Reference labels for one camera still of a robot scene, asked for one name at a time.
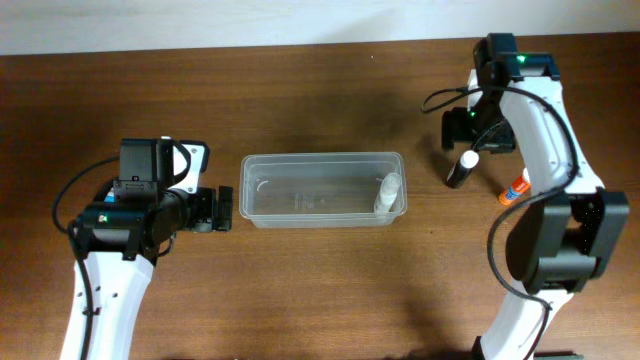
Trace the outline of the orange tube white cap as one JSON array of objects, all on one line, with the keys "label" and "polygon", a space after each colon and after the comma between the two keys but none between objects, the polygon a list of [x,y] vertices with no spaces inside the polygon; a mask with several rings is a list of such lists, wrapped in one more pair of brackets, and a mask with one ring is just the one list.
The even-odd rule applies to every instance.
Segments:
[{"label": "orange tube white cap", "polygon": [[518,178],[506,188],[499,196],[498,201],[505,206],[511,205],[522,194],[526,193],[531,187],[528,170],[524,168]]}]

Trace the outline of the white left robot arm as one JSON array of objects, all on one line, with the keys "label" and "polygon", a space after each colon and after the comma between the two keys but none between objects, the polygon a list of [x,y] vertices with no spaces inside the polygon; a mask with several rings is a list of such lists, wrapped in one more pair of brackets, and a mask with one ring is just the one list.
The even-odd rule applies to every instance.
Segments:
[{"label": "white left robot arm", "polygon": [[233,190],[199,186],[210,149],[194,140],[125,138],[116,177],[68,225],[74,299],[61,356],[126,359],[160,258],[180,232],[228,232]]}]

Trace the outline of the black bottle white cap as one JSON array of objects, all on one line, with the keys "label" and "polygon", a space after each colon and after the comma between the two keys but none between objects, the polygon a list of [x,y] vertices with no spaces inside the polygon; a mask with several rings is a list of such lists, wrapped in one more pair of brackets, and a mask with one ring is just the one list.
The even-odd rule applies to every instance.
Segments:
[{"label": "black bottle white cap", "polygon": [[457,189],[469,177],[479,162],[479,154],[473,150],[465,151],[449,172],[445,184],[452,189]]}]

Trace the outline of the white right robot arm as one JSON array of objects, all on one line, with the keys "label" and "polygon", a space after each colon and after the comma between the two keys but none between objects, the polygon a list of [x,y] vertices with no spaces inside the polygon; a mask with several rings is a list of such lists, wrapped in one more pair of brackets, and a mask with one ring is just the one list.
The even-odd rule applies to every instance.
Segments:
[{"label": "white right robot arm", "polygon": [[520,151],[531,183],[528,199],[491,225],[487,257],[498,270],[498,227],[522,215],[507,236],[510,276],[498,275],[506,295],[489,327],[475,339],[474,359],[531,359],[553,317],[586,283],[605,272],[630,213],[624,193],[609,192],[591,169],[563,103],[558,67],[549,53],[522,53],[510,33],[490,33],[473,50],[475,67],[457,89],[465,107],[444,103],[441,146],[471,148],[446,183],[460,187],[481,151]]}]

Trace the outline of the clear bottle white cap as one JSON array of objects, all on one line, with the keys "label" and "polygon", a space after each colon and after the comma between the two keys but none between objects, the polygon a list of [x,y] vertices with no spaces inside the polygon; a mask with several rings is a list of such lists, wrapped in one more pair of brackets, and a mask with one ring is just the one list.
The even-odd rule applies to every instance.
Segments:
[{"label": "clear bottle white cap", "polygon": [[390,211],[395,203],[402,185],[402,177],[398,173],[389,173],[381,182],[380,190],[374,202],[374,213],[384,214]]}]

